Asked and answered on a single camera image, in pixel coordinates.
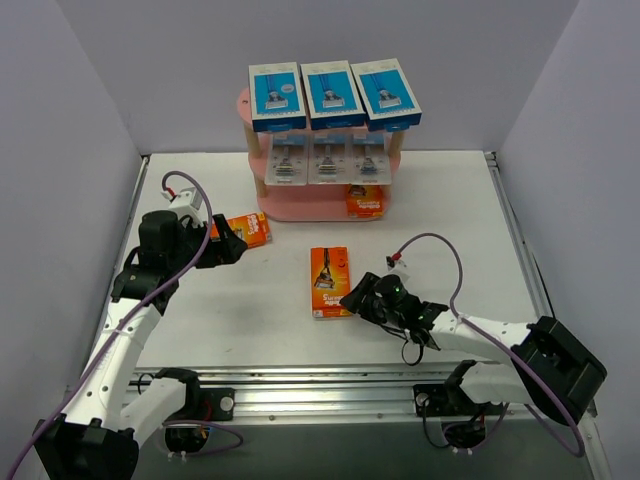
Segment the orange razor cartridge box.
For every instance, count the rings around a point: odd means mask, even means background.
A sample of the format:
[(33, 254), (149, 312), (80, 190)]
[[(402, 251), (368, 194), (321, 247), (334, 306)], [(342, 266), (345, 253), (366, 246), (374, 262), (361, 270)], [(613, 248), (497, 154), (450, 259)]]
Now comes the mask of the orange razor cartridge box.
[(341, 300), (351, 291), (348, 249), (310, 250), (311, 314), (314, 319), (349, 317)]

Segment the white Gillette pack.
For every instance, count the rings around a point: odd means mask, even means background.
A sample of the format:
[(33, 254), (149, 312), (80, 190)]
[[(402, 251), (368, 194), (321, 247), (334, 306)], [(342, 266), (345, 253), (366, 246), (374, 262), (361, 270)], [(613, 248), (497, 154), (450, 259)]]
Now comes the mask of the white Gillette pack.
[(350, 177), (346, 134), (314, 134), (308, 162), (307, 182), (312, 185), (346, 185)]
[(269, 186), (306, 185), (308, 144), (305, 134), (274, 134), (269, 146), (265, 183)]

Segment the clear blister razor pack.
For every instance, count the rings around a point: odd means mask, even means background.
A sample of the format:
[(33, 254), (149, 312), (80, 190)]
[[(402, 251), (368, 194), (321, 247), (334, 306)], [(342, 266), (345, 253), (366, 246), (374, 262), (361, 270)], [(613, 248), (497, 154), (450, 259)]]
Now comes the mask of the clear blister razor pack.
[(354, 133), (351, 144), (352, 181), (357, 185), (390, 185), (390, 157), (381, 133)]

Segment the blue Harry's box front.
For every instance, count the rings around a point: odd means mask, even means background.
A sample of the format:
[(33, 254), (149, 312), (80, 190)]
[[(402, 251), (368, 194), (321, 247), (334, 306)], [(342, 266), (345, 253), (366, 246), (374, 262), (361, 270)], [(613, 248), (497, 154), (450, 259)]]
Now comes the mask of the blue Harry's box front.
[(347, 60), (300, 65), (310, 128), (361, 127), (366, 112)]

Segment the blue Harry's razor box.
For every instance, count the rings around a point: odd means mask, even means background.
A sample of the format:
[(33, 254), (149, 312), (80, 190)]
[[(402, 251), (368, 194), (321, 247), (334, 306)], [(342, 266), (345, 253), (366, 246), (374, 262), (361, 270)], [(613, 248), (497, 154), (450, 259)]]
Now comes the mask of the blue Harry's razor box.
[(420, 124), (422, 109), (397, 58), (350, 67), (370, 132), (394, 133)]

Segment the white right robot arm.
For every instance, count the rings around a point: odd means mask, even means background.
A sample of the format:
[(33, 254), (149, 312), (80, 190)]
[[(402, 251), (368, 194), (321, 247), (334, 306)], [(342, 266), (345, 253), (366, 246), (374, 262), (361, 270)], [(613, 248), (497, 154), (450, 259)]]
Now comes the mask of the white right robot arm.
[(468, 354), (443, 390), (455, 412), (519, 403), (567, 426), (580, 421), (607, 376), (602, 362), (553, 317), (533, 323), (456, 317), (448, 306), (409, 293), (396, 274), (366, 273), (340, 303), (423, 349)]

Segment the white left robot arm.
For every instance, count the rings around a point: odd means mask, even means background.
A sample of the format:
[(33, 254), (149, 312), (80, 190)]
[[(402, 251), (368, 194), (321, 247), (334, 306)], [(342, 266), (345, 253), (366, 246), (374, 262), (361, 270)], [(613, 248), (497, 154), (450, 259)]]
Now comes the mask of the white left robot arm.
[(52, 479), (129, 479), (141, 447), (165, 423), (188, 453), (202, 448), (199, 425), (213, 407), (196, 372), (164, 367), (130, 404), (125, 395), (138, 359), (179, 286), (184, 268), (232, 265), (247, 249), (226, 218), (211, 221), (172, 210), (145, 214), (139, 244), (114, 280), (102, 332), (70, 401), (52, 422), (40, 421), (35, 449)]

